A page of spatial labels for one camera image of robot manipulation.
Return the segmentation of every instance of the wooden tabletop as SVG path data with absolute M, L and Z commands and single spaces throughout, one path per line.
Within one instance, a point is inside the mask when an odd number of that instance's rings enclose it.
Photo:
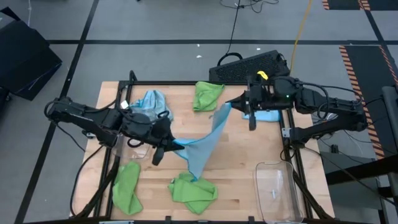
M 118 82 L 103 82 L 97 108 L 115 99 L 117 87 Z M 218 108 L 225 101 L 239 96 L 245 88 L 245 86 L 226 86 L 218 98 Z M 202 138 L 211 131 L 209 117 L 213 111 L 194 113 L 192 110 L 195 86 L 134 85 L 132 102 L 143 98 L 147 90 L 159 90 L 166 95 L 167 104 L 174 115 L 172 133 L 176 138 Z M 294 111 L 294 119 L 297 127 L 305 128 L 312 125 L 310 115 Z M 306 146 L 318 151 L 315 140 L 310 140 Z M 97 140 L 88 140 L 84 160 L 98 147 Z M 180 172 L 187 170 L 187 163 L 175 153 L 166 152 L 158 166 L 151 164 L 151 158 L 141 162 L 136 195 L 144 207 L 143 211 L 129 216 L 113 207 L 112 219 L 164 220 L 165 216 L 170 215 L 173 220 L 247 221 L 248 216 L 262 220 L 262 215 L 257 209 L 254 171 L 258 163 L 280 161 L 281 150 L 282 141 L 278 122 L 257 122 L 257 129 L 249 131 L 248 121 L 242 119 L 239 111 L 231 110 L 220 141 L 203 171 L 202 177 L 218 187 L 218 199 L 205 212 L 194 215 L 184 204 L 172 201 L 167 186 Z M 83 209 L 98 188 L 104 153 L 103 149 L 87 162 L 80 174 L 73 201 L 76 212 Z M 319 155 L 306 150 L 302 150 L 301 153 L 309 191 L 325 211 L 334 216 Z M 129 161 L 128 158 L 122 157 L 121 165 Z M 300 210 L 305 215 L 302 195 L 299 188 L 296 189 Z M 104 193 L 102 215 L 105 213 L 108 192 L 107 189 Z M 281 214 L 278 207 L 262 208 L 262 210 L 265 220 L 287 215 Z

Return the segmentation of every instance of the yellow cable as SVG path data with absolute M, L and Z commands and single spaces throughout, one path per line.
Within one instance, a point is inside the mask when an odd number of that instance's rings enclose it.
M 298 30 L 298 34 L 297 34 L 297 36 L 296 36 L 296 41 L 294 42 L 294 48 L 293 48 L 293 53 L 292 53 L 292 61 L 290 62 L 290 74 L 293 73 L 294 57 L 295 57 L 295 54 L 296 54 L 297 42 L 298 42 L 299 39 L 300 39 L 301 32 L 303 31 L 304 24 L 305 24 L 305 20 L 307 19 L 308 13 L 309 13 L 310 10 L 311 10 L 311 5 L 312 5 L 312 0 L 309 0 L 309 1 L 308 1 L 307 9 L 305 10 L 304 18 L 303 18 L 303 20 L 301 21 L 300 29 Z

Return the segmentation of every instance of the black mat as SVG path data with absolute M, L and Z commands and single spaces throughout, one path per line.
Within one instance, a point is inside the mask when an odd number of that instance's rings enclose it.
M 351 80 L 351 84 L 355 90 L 356 84 L 360 88 L 360 92 L 365 102 L 369 102 L 373 99 L 381 97 L 381 88 L 383 86 L 395 85 L 392 69 L 389 67 L 387 57 L 385 56 L 384 50 L 380 46 L 353 46 L 348 45 L 344 48 L 340 48 L 343 60 L 345 61 L 348 76 Z M 354 75 L 350 72 L 350 67 L 347 66 L 347 59 L 352 64 Z M 379 100 L 370 103 L 366 106 L 368 114 L 374 123 L 374 129 L 371 126 L 369 129 L 369 135 L 372 139 L 373 147 L 375 148 L 376 155 L 379 157 L 390 156 L 397 152 L 397 146 L 392 135 L 389 120 L 387 118 L 387 111 L 384 103 Z
M 398 0 L 327 0 L 323 5 L 329 10 L 398 11 Z

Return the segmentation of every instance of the floor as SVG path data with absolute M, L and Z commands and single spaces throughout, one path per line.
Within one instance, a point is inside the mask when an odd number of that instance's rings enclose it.
M 237 1 L 223 2 L 233 6 Z M 70 82 L 68 96 L 79 103 L 94 106 L 101 82 L 126 80 L 130 70 L 135 71 L 139 80 L 207 80 L 208 69 L 214 67 L 228 49 L 235 15 L 235 10 L 221 6 L 217 0 L 142 0 L 140 3 L 135 0 L 31 0 L 31 5 L 31 28 L 54 43 L 50 48 L 63 60 L 63 65 L 34 101 L 15 96 L 1 115 L 2 223 L 14 223 L 17 217 L 49 130 L 49 122 L 43 115 L 44 105 L 60 95 L 65 81 Z M 28 21 L 28 0 L 0 1 L 0 8 L 4 6 L 10 6 L 21 19 Z M 247 41 L 246 44 L 232 45 L 231 51 L 249 57 L 276 49 L 289 62 L 292 44 L 278 41 L 256 44 L 251 40 L 294 40 L 306 6 L 306 1 L 280 0 L 276 5 L 265 4 L 260 14 L 252 12 L 250 7 L 239 10 L 234 39 Z M 83 46 L 81 54 L 79 51 L 76 53 L 90 10 L 94 17 L 87 40 L 128 41 L 91 41 Z M 398 11 L 374 11 L 372 15 L 385 40 L 398 40 L 398 29 L 393 22 L 398 18 Z M 377 37 L 364 11 L 327 11 L 321 0 L 316 0 L 301 39 L 377 40 Z M 398 45 L 389 45 L 388 48 L 398 60 Z M 79 59 L 75 68 L 71 67 L 74 58 Z M 299 45 L 292 76 L 317 84 L 351 88 L 338 44 L 333 45 L 332 42 Z M 331 90 L 330 95 L 354 98 L 344 91 Z M 78 128 L 61 125 L 82 146 L 86 144 Z M 366 131 L 353 135 L 369 140 Z M 375 158 L 369 144 L 353 142 L 344 133 L 336 133 L 325 142 L 338 144 L 341 151 L 352 156 Z M 319 146 L 328 151 L 321 142 Z M 25 222 L 68 217 L 73 180 L 82 157 L 83 153 L 70 138 L 56 130 Z M 379 222 L 375 210 L 338 204 L 334 209 L 342 220 Z

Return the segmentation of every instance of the microfiber cloth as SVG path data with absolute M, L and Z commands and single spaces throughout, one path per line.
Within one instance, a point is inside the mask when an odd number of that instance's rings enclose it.
M 194 181 L 201 176 L 208 158 L 215 149 L 230 111 L 231 103 L 225 103 L 218 111 L 215 111 L 211 133 L 204 138 L 174 139 L 174 142 L 185 147 L 174 153 L 187 161 L 188 170 L 194 176 Z
M 133 215 L 142 210 L 142 205 L 134 193 L 140 169 L 140 165 L 135 162 L 121 166 L 114 181 L 113 203 L 126 215 Z
M 169 111 L 169 119 L 171 121 L 173 120 L 173 114 L 166 105 L 166 97 L 161 91 L 158 90 L 148 90 L 143 99 L 137 100 L 135 103 L 131 104 L 130 107 L 153 109 L 153 112 L 156 115 L 163 111 Z
M 194 111 L 212 111 L 217 107 L 217 99 L 224 90 L 224 85 L 215 85 L 207 82 L 195 84 Z
M 268 122 L 276 122 L 279 121 L 279 111 L 256 111 L 254 112 L 254 116 L 256 117 L 256 121 L 268 121 Z M 249 119 L 248 114 L 242 113 L 243 119 Z
M 169 190 L 174 202 L 182 202 L 192 213 L 200 215 L 217 199 L 218 192 L 217 187 L 209 181 L 199 178 L 192 182 L 193 178 L 192 174 L 182 172 L 169 184 Z

